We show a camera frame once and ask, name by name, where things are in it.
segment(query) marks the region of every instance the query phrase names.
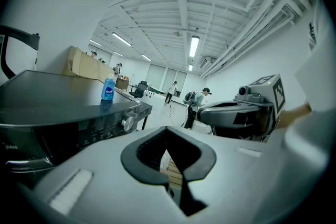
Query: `dish soap bottle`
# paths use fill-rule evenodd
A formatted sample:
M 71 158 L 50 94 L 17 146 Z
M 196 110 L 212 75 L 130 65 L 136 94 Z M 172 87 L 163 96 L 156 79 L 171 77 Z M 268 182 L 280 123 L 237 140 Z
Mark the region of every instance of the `dish soap bottle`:
M 114 97 L 115 81 L 112 79 L 112 75 L 105 79 L 105 84 L 101 92 L 101 98 L 106 101 L 112 101 Z

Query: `black chair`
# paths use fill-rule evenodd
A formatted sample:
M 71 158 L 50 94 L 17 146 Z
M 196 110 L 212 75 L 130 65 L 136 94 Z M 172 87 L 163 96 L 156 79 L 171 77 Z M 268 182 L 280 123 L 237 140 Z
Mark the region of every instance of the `black chair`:
M 141 81 L 138 84 L 138 87 L 134 92 L 130 92 L 130 95 L 132 95 L 135 98 L 142 98 L 143 97 L 143 92 L 147 89 L 148 85 L 146 81 Z

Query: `fluorescent light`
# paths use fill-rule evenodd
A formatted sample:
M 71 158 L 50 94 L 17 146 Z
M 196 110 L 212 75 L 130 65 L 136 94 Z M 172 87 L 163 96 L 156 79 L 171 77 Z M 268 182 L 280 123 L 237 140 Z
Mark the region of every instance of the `fluorescent light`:
M 124 40 L 121 36 L 118 36 L 116 33 L 112 33 L 112 35 L 114 35 L 116 38 L 118 38 L 119 40 L 121 40 L 122 42 L 124 42 L 125 44 L 127 44 L 128 46 L 131 46 L 131 44 L 129 44 L 126 40 Z
M 191 38 L 191 46 L 190 46 L 190 53 L 189 53 L 190 57 L 195 57 L 199 40 L 200 40 L 199 37 L 192 36 L 192 38 Z
M 99 46 L 101 46 L 101 44 L 99 44 L 99 43 L 97 43 L 97 42 L 95 42 L 95 41 L 93 41 L 91 39 L 90 39 L 90 41 L 93 42 L 93 43 L 95 43 L 95 44 L 97 44 L 97 45 L 99 45 Z
M 152 61 L 151 59 L 149 59 L 146 55 L 142 55 L 143 58 L 146 58 L 148 61 Z
M 117 54 L 117 55 L 120 55 L 120 56 L 124 57 L 124 55 L 119 54 L 119 53 L 117 53 L 117 52 L 115 52 L 115 51 L 114 51 L 113 53 L 115 53 L 115 54 Z

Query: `person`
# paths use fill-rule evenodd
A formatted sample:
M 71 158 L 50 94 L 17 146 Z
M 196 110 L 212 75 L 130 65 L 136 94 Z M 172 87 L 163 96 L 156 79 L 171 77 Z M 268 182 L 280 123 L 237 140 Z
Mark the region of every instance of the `person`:
M 210 93 L 209 88 L 204 88 L 202 92 L 195 94 L 194 102 L 188 106 L 188 118 L 184 125 L 184 128 L 191 129 L 193 127 L 194 120 L 196 118 L 198 107 L 202 106 L 202 102 L 205 96 Z
M 292 110 L 282 111 L 277 128 L 287 128 L 296 119 L 313 111 L 334 109 L 336 104 L 336 33 L 323 0 L 316 0 L 313 21 L 307 25 L 308 58 L 295 76 L 306 94 L 306 101 Z
M 91 57 L 97 58 L 97 53 L 95 51 L 92 51 Z
M 164 101 L 164 105 L 167 105 L 170 103 L 170 100 L 172 96 L 174 95 L 175 91 L 177 91 L 177 81 L 174 81 L 174 83 L 170 86 L 167 92 L 166 100 Z
M 117 66 L 114 68 L 114 75 L 116 75 L 117 77 L 120 76 L 120 69 L 122 68 L 122 64 L 118 63 Z

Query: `black pants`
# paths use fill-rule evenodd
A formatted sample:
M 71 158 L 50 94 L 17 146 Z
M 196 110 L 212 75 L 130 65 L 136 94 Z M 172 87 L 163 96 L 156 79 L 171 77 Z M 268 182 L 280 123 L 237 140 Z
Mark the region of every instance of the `black pants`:
M 197 112 L 196 111 L 193 111 L 191 109 L 191 106 L 188 106 L 188 119 L 184 125 L 184 128 L 188 129 L 188 128 L 192 128 L 193 127 L 193 123 L 194 123 L 194 120 L 196 118 L 196 114 Z
M 164 102 L 166 104 L 169 104 L 172 97 L 173 97 L 173 95 L 171 93 L 167 93 L 167 97 L 166 97 L 166 100 Z

